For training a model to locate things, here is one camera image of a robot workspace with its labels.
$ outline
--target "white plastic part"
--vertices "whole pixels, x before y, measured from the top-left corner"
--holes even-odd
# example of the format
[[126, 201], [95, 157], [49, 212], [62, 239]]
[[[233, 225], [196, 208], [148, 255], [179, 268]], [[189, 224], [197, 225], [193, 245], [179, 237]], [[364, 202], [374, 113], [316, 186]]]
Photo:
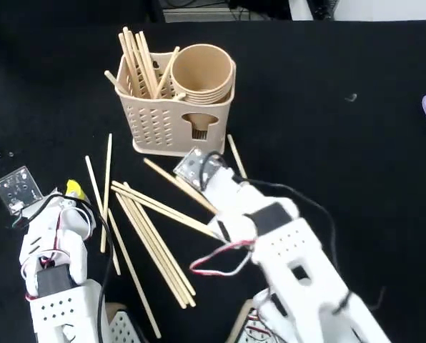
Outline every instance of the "white plastic part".
[[[364, 342], [389, 342], [355, 294], [340, 314], [332, 314], [348, 288], [304, 219], [294, 220], [260, 237], [254, 246], [252, 261], [264, 270], [271, 289], [289, 318], [294, 320], [298, 342], [359, 342], [353, 330]], [[296, 267], [303, 268], [308, 282], [296, 278], [293, 272]], [[329, 328], [335, 340], [327, 340], [325, 328]]]
[[135, 328], [125, 311], [118, 311], [110, 323], [112, 343], [141, 343]]
[[203, 192], [207, 200], [219, 211], [208, 223], [209, 229], [219, 237], [224, 238], [218, 224], [221, 222], [231, 242], [256, 238], [254, 223], [243, 214], [251, 214], [275, 202], [279, 202], [292, 218], [299, 216], [299, 209], [291, 199], [265, 197], [247, 182], [237, 184], [232, 179], [233, 175], [234, 172], [230, 168], [218, 169]]
[[[63, 328], [70, 326], [78, 342], [97, 343], [97, 309], [101, 286], [88, 279], [83, 286], [59, 292], [30, 302], [32, 322], [38, 342], [65, 343]], [[105, 312], [101, 313], [104, 343], [111, 342]]]

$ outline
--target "perforated plastic panel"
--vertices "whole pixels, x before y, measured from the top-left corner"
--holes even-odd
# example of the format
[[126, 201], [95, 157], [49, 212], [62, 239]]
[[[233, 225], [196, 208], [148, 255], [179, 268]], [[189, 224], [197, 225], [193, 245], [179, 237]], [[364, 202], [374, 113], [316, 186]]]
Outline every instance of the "perforated plastic panel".
[[305, 219], [297, 219], [259, 238], [258, 244], [285, 262], [296, 260], [306, 249], [319, 249], [321, 243]]
[[112, 331], [112, 343], [142, 343], [137, 332], [124, 311], [118, 311], [114, 316], [110, 330]]

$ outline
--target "black surface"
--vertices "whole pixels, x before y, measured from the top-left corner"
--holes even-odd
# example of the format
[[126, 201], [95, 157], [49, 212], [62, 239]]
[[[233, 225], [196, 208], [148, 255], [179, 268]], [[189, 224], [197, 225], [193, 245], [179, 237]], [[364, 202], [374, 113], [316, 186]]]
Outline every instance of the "black surface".
[[[390, 339], [426, 342], [426, 118], [421, 108], [426, 22], [132, 28], [145, 29], [152, 51], [204, 42], [231, 54], [237, 95], [229, 130], [248, 175], [289, 184], [325, 205], [337, 221], [346, 283], [370, 304], [387, 286], [376, 317]], [[75, 178], [92, 197], [84, 155], [91, 156], [102, 188], [107, 134], [113, 132], [112, 179], [127, 180], [206, 221], [210, 215], [203, 208], [145, 167], [143, 156], [132, 149], [121, 104], [103, 76], [105, 69], [117, 70], [119, 30], [21, 30], [0, 36], [0, 177], [27, 165], [43, 193]], [[345, 100], [353, 93], [354, 102]], [[229, 151], [225, 158], [233, 165]], [[167, 170], [178, 162], [152, 159]], [[190, 275], [197, 307], [181, 310], [114, 197], [110, 204], [162, 342], [223, 342], [244, 301], [265, 286], [258, 269], [247, 266], [227, 279]], [[303, 204], [301, 210], [327, 247], [326, 218]], [[217, 247], [191, 229], [149, 215], [184, 270]], [[8, 223], [0, 200], [0, 342], [33, 342], [19, 275], [22, 236], [6, 229]], [[97, 280], [106, 260], [98, 253], [99, 236], [97, 230], [88, 243], [89, 275]], [[211, 267], [230, 269], [241, 257], [218, 257]], [[154, 341], [123, 261], [122, 269], [107, 299], [125, 303]]]

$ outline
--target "black cable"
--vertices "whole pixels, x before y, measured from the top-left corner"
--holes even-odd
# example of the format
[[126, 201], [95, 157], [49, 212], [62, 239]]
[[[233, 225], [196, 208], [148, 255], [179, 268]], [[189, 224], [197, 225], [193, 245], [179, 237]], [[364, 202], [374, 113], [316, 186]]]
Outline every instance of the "black cable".
[[334, 218], [332, 217], [330, 212], [327, 211], [327, 209], [325, 207], [318, 204], [315, 200], [310, 199], [309, 197], [304, 195], [302, 192], [299, 192], [296, 189], [287, 186], [286, 184], [274, 184], [272, 182], [266, 182], [266, 181], [260, 181], [260, 180], [254, 180], [254, 179], [245, 179], [245, 178], [242, 178], [242, 177], [240, 177], [240, 179], [242, 181], [249, 182], [250, 184], [258, 184], [258, 185], [262, 185], [262, 186], [286, 189], [286, 190], [292, 192], [293, 194], [297, 195], [300, 199], [304, 200], [308, 204], [311, 204], [312, 206], [314, 206], [317, 209], [324, 212], [324, 214], [329, 219], [330, 228], [331, 228], [330, 249], [331, 249], [331, 254], [332, 254], [332, 264], [334, 265], [335, 269], [337, 270], [337, 273], [340, 274], [339, 263], [338, 263], [338, 259], [337, 259], [337, 245], [336, 245], [337, 228], [335, 226]]
[[207, 162], [213, 156], [217, 156], [218, 160], [223, 164], [223, 166], [226, 166], [226, 161], [223, 159], [222, 155], [218, 151], [211, 151], [205, 156], [205, 158], [202, 161], [202, 163], [200, 164], [200, 168], [199, 168], [199, 185], [200, 185], [200, 190], [202, 192], [207, 188], [208, 181], [209, 181], [209, 180], [207, 180], [207, 182], [205, 182], [205, 180], [204, 180], [205, 166], [207, 165]]
[[104, 343], [104, 338], [102, 337], [102, 334], [101, 334], [101, 312], [102, 312], [103, 302], [104, 302], [104, 297], [105, 297], [105, 288], [107, 287], [109, 276], [110, 276], [110, 273], [111, 273], [111, 270], [112, 270], [112, 265], [113, 265], [113, 253], [114, 253], [113, 250], [114, 250], [114, 247], [113, 247], [112, 233], [110, 232], [110, 228], [108, 227], [107, 222], [101, 216], [100, 212], [97, 211], [89, 202], [86, 202], [85, 200], [82, 200], [82, 199], [69, 197], [67, 195], [57, 194], [57, 193], [49, 195], [45, 199], [44, 203], [39, 207], [39, 209], [37, 209], [35, 211], [35, 213], [32, 214], [31, 217], [29, 217], [27, 220], [24, 221], [24, 223], [25, 223], [24, 228], [26, 228], [26, 227], [28, 228], [30, 222], [32, 222], [35, 218], [37, 218], [40, 215], [40, 213], [48, 206], [49, 202], [53, 198], [57, 198], [57, 197], [61, 197], [63, 199], [72, 200], [74, 202], [79, 202], [80, 204], [83, 204], [85, 207], [90, 209], [91, 212], [94, 213], [97, 218], [99, 218], [99, 221], [102, 223], [102, 225], [105, 228], [106, 240], [108, 241], [110, 253], [109, 253], [108, 262], [106, 264], [104, 281], [102, 282], [102, 286], [101, 286], [101, 289], [100, 289], [99, 306], [98, 306], [98, 309], [97, 309], [97, 335], [99, 337], [99, 343]]

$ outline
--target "paper cup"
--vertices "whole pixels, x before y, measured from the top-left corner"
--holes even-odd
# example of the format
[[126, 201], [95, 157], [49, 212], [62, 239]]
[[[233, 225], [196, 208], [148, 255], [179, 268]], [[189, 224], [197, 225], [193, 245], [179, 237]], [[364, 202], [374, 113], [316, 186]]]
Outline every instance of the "paper cup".
[[233, 66], [227, 52], [214, 45], [196, 44], [181, 50], [170, 73], [176, 93], [186, 93], [185, 101], [213, 104], [232, 87]]

